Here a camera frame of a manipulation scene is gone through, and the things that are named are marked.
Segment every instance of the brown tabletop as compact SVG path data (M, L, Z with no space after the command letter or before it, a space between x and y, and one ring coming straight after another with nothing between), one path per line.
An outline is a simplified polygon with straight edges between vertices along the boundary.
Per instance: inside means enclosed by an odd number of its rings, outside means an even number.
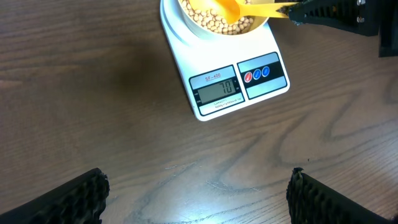
M104 223L288 223L300 166L393 216L398 58L377 37L269 23L290 90L203 123L159 1L1 1L0 213L99 167Z

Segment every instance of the black metal bracket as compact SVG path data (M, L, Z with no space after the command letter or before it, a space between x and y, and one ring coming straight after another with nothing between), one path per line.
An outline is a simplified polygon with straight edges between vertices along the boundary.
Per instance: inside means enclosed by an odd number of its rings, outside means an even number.
M374 36L379 34L381 0L306 0L289 8L296 24L318 24Z
M385 0L382 10L379 56L398 56L398 2Z
M304 0L280 10L300 24L379 35L380 57L398 56L398 0Z

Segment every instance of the yellow scoop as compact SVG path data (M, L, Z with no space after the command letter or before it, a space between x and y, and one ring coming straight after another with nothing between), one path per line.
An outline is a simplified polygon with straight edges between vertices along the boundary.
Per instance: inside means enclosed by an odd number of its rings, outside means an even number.
M292 6L297 2L268 3L268 4L244 4L242 0L190 0L193 9L207 11L214 9L218 15L223 16L228 24L237 22L243 16L261 16L288 18L276 10L284 6Z

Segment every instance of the white kitchen scale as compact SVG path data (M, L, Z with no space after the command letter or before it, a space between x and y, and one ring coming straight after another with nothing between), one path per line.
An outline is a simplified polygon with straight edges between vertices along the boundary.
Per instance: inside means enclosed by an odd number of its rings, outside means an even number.
M203 40L186 25L176 0L160 17L195 116L222 116L285 93L290 82L268 23L246 35Z

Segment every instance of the button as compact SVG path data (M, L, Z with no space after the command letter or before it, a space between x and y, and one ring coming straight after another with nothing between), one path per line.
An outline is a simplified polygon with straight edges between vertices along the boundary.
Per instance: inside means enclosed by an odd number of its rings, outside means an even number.
M265 66L263 69L262 69L262 76L263 77L267 77L269 75L269 67L268 66Z
M257 80L257 79L259 79L260 77L261 77L261 70L256 69L256 71L254 71L254 73L253 73L253 79L254 79L254 80Z
M244 75L244 81L246 83L249 83L252 78L253 78L253 74L251 72L247 72L247 74Z

